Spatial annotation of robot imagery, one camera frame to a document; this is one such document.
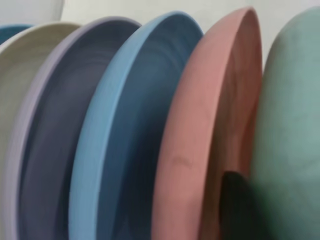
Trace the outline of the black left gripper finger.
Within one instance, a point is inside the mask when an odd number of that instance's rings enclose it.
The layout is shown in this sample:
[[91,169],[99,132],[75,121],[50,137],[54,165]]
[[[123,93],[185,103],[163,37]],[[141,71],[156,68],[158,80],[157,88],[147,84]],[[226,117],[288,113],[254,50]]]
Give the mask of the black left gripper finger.
[[226,171],[220,192],[220,238],[264,240],[266,226],[258,211],[248,181],[235,171]]

